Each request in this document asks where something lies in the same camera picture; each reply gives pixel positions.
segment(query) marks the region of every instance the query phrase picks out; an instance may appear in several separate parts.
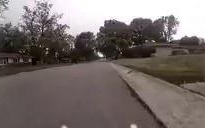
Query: concrete curb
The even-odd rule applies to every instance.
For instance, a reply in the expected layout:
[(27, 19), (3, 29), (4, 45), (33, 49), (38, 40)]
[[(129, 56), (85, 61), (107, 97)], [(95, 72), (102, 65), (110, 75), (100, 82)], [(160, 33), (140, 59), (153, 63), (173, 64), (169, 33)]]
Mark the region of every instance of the concrete curb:
[(129, 68), (111, 64), (168, 128), (205, 128), (205, 97)]

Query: sky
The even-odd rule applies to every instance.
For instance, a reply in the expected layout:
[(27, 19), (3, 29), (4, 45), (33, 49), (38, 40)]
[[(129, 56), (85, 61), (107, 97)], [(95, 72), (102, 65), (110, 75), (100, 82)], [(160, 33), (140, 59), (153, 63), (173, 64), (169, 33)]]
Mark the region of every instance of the sky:
[[(104, 20), (116, 19), (129, 24), (142, 17), (155, 20), (173, 14), (180, 21), (175, 39), (185, 35), (205, 38), (205, 0), (47, 0), (52, 11), (63, 13), (61, 23), (68, 24), (68, 32), (77, 35), (83, 31), (99, 31)], [(33, 6), (34, 0), (10, 0), (4, 13), (5, 22), (17, 24), (23, 6)]]

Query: house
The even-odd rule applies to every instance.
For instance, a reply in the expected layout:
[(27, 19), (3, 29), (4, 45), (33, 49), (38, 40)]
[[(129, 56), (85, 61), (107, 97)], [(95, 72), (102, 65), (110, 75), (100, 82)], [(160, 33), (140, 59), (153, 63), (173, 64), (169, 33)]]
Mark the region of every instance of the house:
[(0, 53), (0, 66), (9, 64), (31, 63), (31, 56), (24, 56), (18, 53)]
[(191, 45), (180, 45), (179, 43), (148, 43), (148, 46), (153, 46), (156, 48), (156, 53), (154, 56), (170, 56), (173, 51), (179, 54), (203, 54), (205, 53), (205, 48), (200, 46)]

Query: lawn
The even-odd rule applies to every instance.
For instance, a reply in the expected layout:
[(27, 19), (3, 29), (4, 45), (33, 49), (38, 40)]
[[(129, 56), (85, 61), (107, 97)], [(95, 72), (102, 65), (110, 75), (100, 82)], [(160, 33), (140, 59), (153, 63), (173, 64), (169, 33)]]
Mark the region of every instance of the lawn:
[(205, 81), (205, 55), (120, 59), (114, 63), (181, 85)]
[(67, 64), (52, 64), (52, 65), (37, 65), (37, 66), (15, 65), (15, 66), (0, 67), (0, 77), (16, 74), (16, 73), (20, 73), (20, 72), (30, 72), (30, 71), (34, 71), (34, 70), (59, 67), (59, 66), (67, 66), (67, 65), (70, 65), (70, 64), (67, 63)]

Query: street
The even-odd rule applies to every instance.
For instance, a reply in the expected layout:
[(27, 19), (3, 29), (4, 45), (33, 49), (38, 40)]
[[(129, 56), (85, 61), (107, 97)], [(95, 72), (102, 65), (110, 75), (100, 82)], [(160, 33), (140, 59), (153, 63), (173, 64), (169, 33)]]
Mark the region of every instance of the street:
[(0, 128), (159, 128), (109, 63), (0, 78)]

